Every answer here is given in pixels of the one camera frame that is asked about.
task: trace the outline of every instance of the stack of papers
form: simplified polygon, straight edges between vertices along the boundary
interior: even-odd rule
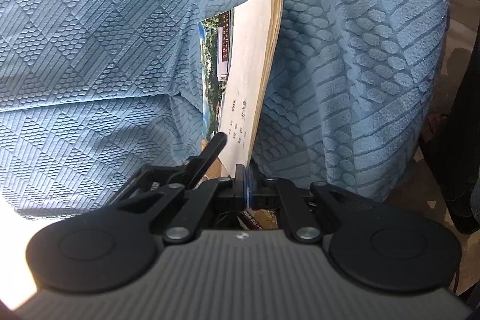
[[[199,24],[203,135],[227,135],[220,161],[229,175],[248,165],[272,67],[283,0],[248,0]]]

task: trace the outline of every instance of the light blue fabric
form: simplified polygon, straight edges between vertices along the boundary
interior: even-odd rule
[[[196,22],[245,0],[0,0],[0,188],[19,213],[100,206],[198,152]],[[285,0],[254,158],[384,199],[412,156],[445,0]]]

